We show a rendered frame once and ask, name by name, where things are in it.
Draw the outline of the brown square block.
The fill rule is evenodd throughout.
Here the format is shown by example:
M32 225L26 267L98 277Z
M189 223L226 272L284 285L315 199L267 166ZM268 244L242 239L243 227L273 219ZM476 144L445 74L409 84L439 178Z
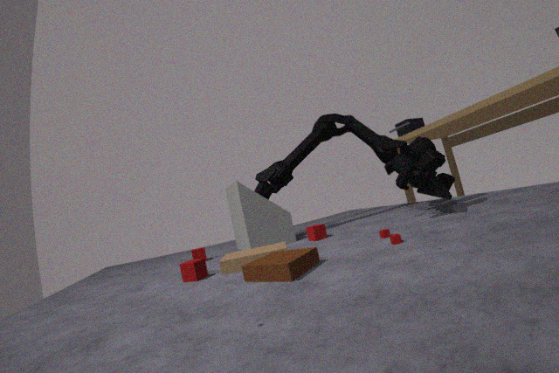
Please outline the brown square block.
M317 246L270 252L242 266L245 282L292 282L320 263Z

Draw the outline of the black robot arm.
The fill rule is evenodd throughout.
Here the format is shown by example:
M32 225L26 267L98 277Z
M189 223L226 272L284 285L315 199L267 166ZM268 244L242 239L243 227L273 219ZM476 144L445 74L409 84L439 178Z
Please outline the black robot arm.
M345 124L337 128L335 122ZM293 170L321 143L333 136L351 132L371 147L376 156L385 163L387 175L399 173L409 160L415 160L424 169L436 170L445 163L445 156L436 150L433 142L420 136L407 145L407 141L393 140L386 135L378 135L363 125L353 115L325 114L314 124L312 133L301 142L284 160L275 162L256 175L259 182L254 192L269 199L272 193L287 186L293 180ZM397 148L400 150L398 154ZM269 182L267 182L269 181Z

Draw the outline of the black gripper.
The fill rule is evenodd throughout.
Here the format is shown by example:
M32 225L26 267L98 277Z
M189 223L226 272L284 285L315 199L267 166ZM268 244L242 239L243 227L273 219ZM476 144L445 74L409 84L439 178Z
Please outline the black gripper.
M418 162L409 160L401 168L396 180L399 189L408 190L407 184L410 182L412 187L418 188L417 193L451 200L452 194L449 189L454 183L454 176L446 173L435 176L435 170L419 168L413 163L417 165Z

